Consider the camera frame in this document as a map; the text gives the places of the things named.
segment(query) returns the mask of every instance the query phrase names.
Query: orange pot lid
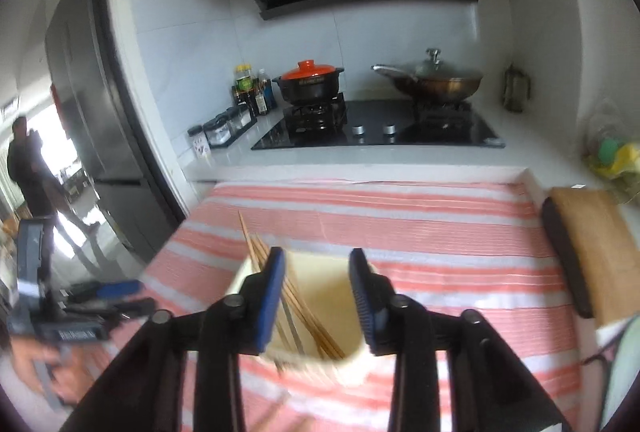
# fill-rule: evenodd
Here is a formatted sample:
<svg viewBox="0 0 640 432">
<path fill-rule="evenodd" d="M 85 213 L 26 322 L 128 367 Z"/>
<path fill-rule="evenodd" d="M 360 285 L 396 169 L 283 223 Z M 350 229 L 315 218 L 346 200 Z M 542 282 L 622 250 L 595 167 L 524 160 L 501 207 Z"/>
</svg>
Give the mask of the orange pot lid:
<svg viewBox="0 0 640 432">
<path fill-rule="evenodd" d="M 310 78 L 311 76 L 327 75 L 333 73 L 335 67 L 327 64 L 316 64 L 313 60 L 298 62 L 296 69 L 292 69 L 282 75 L 283 80 L 295 80 L 297 78 Z"/>
</svg>

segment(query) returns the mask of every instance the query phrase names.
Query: screw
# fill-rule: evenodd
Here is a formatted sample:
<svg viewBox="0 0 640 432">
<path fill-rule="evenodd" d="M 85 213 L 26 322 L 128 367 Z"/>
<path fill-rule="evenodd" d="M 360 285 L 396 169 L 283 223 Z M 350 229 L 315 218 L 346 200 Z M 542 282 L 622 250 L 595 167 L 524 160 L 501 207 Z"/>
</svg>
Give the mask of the screw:
<svg viewBox="0 0 640 432">
<path fill-rule="evenodd" d="M 156 311 L 151 317 L 151 321 L 155 324 L 165 324 L 171 319 L 171 313 L 165 309 Z"/>
<path fill-rule="evenodd" d="M 244 305 L 244 297 L 240 294 L 227 295 L 225 297 L 225 306 L 227 307 L 242 307 Z"/>
<path fill-rule="evenodd" d="M 462 313 L 463 318 L 471 324 L 479 324 L 482 322 L 482 315 L 475 309 L 467 309 Z"/>
<path fill-rule="evenodd" d="M 409 307 L 410 298 L 406 295 L 393 295 L 391 297 L 391 305 L 396 309 L 404 309 L 405 307 Z"/>
</svg>

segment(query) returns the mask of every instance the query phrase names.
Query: striped tablecloth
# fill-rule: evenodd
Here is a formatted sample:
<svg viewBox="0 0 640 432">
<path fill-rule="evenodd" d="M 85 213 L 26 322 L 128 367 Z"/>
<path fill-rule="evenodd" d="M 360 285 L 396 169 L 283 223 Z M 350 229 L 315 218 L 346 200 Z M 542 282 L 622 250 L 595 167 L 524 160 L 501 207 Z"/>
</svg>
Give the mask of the striped tablecloth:
<svg viewBox="0 0 640 432">
<path fill-rule="evenodd" d="M 148 295 L 176 315 L 205 309 L 225 292 L 247 255 L 238 210 L 270 245 L 348 256 L 354 247 L 396 291 L 431 310 L 478 308 L 523 359 L 569 421 L 578 412 L 580 377 L 573 316 L 561 270 L 532 201 L 520 185 L 234 184 L 214 187 L 178 229 L 143 280 Z M 137 327 L 119 329 L 114 354 Z M 311 415 L 311 431 L 386 430 L 393 358 L 359 388 L 326 390 L 280 380 L 243 357 L 249 425 L 286 389 L 291 398 L 270 430 Z M 449 385 L 441 369 L 443 431 L 450 430 Z M 183 430 L 193 423 L 195 362 L 186 370 Z"/>
</svg>

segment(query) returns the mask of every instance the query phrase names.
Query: white countertop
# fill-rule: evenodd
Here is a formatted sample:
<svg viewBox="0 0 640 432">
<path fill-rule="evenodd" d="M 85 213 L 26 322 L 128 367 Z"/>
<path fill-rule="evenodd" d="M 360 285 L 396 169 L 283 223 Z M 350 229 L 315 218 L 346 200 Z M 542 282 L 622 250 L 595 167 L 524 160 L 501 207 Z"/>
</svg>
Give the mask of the white countertop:
<svg viewBox="0 0 640 432">
<path fill-rule="evenodd" d="M 577 157 L 560 152 L 523 114 L 474 105 L 506 142 L 505 148 L 468 146 L 340 146 L 251 150 L 282 118 L 274 111 L 227 149 L 195 159 L 184 167 L 190 182 L 225 180 L 348 180 L 435 182 L 524 182 L 542 203 L 553 186 L 603 183 Z M 621 206 L 629 229 L 640 243 L 640 208 Z"/>
</svg>

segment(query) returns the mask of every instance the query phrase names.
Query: white tile backsplash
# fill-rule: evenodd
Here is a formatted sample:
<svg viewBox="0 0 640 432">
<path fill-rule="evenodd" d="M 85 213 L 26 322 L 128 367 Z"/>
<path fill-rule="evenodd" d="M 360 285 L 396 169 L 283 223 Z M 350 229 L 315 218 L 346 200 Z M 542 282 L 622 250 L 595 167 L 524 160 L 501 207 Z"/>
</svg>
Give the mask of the white tile backsplash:
<svg viewBox="0 0 640 432">
<path fill-rule="evenodd" d="M 532 120 L 554 144 L 571 150 L 582 74 L 577 0 L 510 3 L 514 63 L 532 78 Z"/>
<path fill-rule="evenodd" d="M 393 0 L 335 8 L 335 21 L 344 60 L 348 97 L 363 89 L 393 85 L 371 71 L 374 64 L 420 62 L 429 47 L 439 47 L 443 58 L 462 61 L 477 44 L 469 22 L 473 6 L 429 0 Z"/>
<path fill-rule="evenodd" d="M 234 18 L 238 44 L 254 71 L 265 68 L 271 76 L 295 68 L 300 60 L 342 66 L 340 44 L 330 9 L 262 20 L 257 14 Z"/>
<path fill-rule="evenodd" d="M 171 145 L 175 150 L 178 157 L 186 154 L 187 152 L 193 153 L 193 147 L 191 146 L 191 139 L 187 136 L 186 132 L 180 134 L 171 140 Z"/>
<path fill-rule="evenodd" d="M 139 33 L 231 18 L 229 0 L 132 0 Z"/>
<path fill-rule="evenodd" d="M 170 138 L 231 105 L 233 66 L 241 60 L 235 36 L 230 19 L 140 34 L 146 73 Z"/>
</svg>

